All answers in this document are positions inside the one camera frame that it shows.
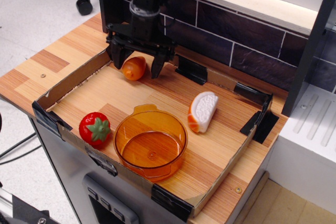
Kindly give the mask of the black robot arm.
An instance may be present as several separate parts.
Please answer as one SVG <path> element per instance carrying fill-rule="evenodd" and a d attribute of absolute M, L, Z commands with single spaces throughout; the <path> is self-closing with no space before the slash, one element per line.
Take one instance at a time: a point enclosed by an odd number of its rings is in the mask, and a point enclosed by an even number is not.
<path fill-rule="evenodd" d="M 109 56 L 117 69 L 134 52 L 153 56 L 151 75 L 159 76 L 164 64 L 173 59 L 176 42 L 161 31 L 161 7 L 169 0 L 132 0 L 129 24 L 108 24 Z"/>

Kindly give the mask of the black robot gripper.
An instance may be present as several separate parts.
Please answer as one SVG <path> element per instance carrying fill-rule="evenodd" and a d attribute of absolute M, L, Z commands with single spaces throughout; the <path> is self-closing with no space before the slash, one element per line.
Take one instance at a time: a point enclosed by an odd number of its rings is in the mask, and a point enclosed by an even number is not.
<path fill-rule="evenodd" d="M 156 79 L 164 64 L 174 58 L 176 42 L 160 31 L 160 9 L 140 8 L 129 4 L 131 21 L 129 24 L 108 24 L 108 54 L 117 69 L 125 60 L 139 51 L 154 57 L 151 78 Z"/>

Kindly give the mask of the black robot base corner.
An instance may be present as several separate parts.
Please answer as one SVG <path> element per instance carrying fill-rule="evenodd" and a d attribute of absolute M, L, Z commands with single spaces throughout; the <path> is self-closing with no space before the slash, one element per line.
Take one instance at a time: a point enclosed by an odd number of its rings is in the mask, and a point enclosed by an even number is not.
<path fill-rule="evenodd" d="M 38 210 L 15 195 L 7 192 L 1 184 L 1 223 L 58 223 L 48 210 Z"/>

